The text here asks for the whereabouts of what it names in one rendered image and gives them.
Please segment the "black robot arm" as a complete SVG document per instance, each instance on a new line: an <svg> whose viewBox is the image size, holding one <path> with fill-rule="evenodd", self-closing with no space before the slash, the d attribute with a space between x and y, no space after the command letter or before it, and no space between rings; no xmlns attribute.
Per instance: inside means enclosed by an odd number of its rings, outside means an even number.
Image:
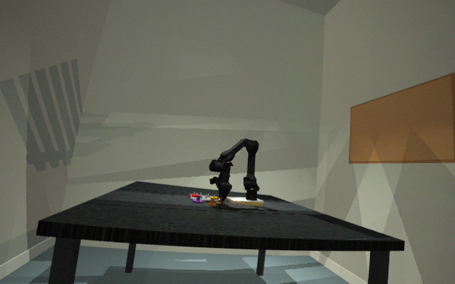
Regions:
<svg viewBox="0 0 455 284"><path fill-rule="evenodd" d="M209 165L210 171L213 172L221 172L221 173L230 173L232 160L235 157L235 154L243 147L246 147L248 152L248 170L246 177L243 178L243 185L246 193L246 200L258 200L257 199L257 192L259 192L260 188L257 185L256 177L254 176L255 171L255 157L256 152L258 151L258 142L249 140L249 139L241 139L238 143L236 143L232 148L222 152L219 159L212 160ZM224 162L224 163L223 163ZM227 163L229 162L229 163ZM210 184L215 183L222 183L222 177L219 175L218 177L213 177L213 179L209 179ZM253 189L253 190L251 190Z"/></svg>

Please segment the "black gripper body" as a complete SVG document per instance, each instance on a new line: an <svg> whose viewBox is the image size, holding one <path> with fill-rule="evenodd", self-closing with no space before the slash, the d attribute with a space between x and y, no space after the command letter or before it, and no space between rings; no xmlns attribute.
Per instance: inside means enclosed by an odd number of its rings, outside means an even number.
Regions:
<svg viewBox="0 0 455 284"><path fill-rule="evenodd" d="M232 190L232 185L229 183L230 173L220 173L219 175L222 177L222 183L216 183L216 185L222 189Z"/></svg>

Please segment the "purple gear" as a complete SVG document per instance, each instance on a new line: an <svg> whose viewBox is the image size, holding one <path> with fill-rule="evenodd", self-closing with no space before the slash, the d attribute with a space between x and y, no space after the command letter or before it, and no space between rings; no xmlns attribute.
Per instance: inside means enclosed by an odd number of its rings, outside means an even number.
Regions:
<svg viewBox="0 0 455 284"><path fill-rule="evenodd" d="M200 200L200 196L197 195L196 199L192 199L192 202L203 203L203 200Z"/></svg>

